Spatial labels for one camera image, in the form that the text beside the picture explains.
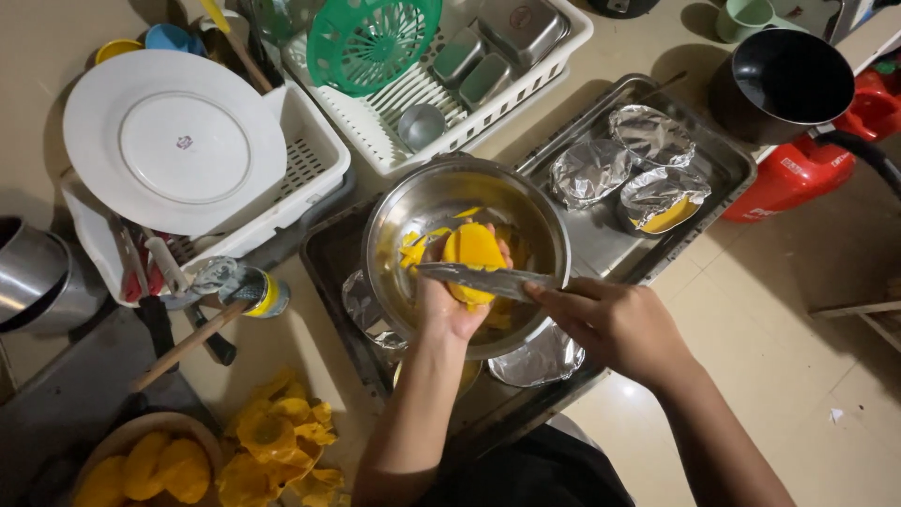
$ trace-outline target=metal pot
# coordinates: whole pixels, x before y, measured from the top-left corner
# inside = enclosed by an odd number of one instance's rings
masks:
[[[57,242],[20,217],[0,217],[0,323],[37,302],[67,268]]]
[[[875,144],[831,121],[854,99],[854,73],[827,42],[771,28],[745,39],[714,74],[708,90],[714,119],[735,137],[784,144],[807,133],[867,162],[901,198],[901,171]]]
[[[25,311],[0,324],[0,334],[68,332],[93,317],[109,295],[100,273],[81,246],[68,244],[53,233],[44,234],[63,248],[68,258],[66,275]]]
[[[411,231],[457,228],[453,218],[483,207],[479,223],[510,224],[529,244],[530,270],[569,279],[569,238],[554,205],[529,180],[493,161],[449,156],[426,163],[398,181],[375,205],[363,233],[363,276],[384,310],[388,325],[410,341],[418,318],[414,280],[399,266],[397,248]],[[514,351],[538,336],[551,318],[535,305],[514,306],[513,325],[504,331],[480,329],[470,340],[467,359],[490,359]]]

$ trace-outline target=black pot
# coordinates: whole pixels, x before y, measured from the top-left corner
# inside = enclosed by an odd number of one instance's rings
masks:
[[[830,123],[854,100],[854,72],[826,41],[787,28],[757,32],[735,48],[710,81],[714,119],[755,144],[809,134],[862,158],[901,198],[901,171],[875,144]]]

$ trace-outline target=white dish rack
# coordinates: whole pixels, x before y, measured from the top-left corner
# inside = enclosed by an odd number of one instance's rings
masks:
[[[287,141],[287,172],[278,183],[272,206],[227,235],[189,237],[173,235],[169,249],[183,272],[193,273],[200,261],[216,256],[241,257],[275,235],[277,228],[293,224],[316,202],[341,186],[350,167],[350,151],[310,97],[296,83],[286,81],[263,97],[278,118]],[[100,271],[110,293],[122,299],[128,262],[115,239],[110,209],[100,202],[74,170],[62,180],[62,194],[75,221],[78,240]]]
[[[304,64],[303,37],[286,46],[282,51],[282,62],[369,164],[380,175],[394,179],[439,153],[460,148],[497,122],[560,74],[572,51],[591,38],[594,31],[591,20],[568,0],[548,0],[569,19],[569,34],[509,88],[469,113],[432,77],[429,68],[444,43],[476,18],[482,1],[444,2],[439,31],[420,61],[395,82],[365,97],[348,97],[334,88],[314,86]],[[421,151],[412,153],[397,134],[397,122],[409,106],[423,103],[437,106],[444,113],[448,132]]]

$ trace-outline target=white plate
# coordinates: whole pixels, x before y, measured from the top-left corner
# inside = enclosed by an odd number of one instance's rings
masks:
[[[205,58],[131,51],[72,90],[63,138],[78,176],[116,213],[177,235],[221,230],[284,176],[285,136],[262,97]]]

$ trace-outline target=knife blade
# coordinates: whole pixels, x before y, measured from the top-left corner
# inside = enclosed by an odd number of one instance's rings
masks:
[[[533,303],[523,290],[523,283],[532,281],[545,289],[559,289],[560,282],[549,274],[499,269],[492,272],[474,270],[463,263],[421,263],[416,270],[438,281],[449,281],[470,289],[481,290],[511,300]]]

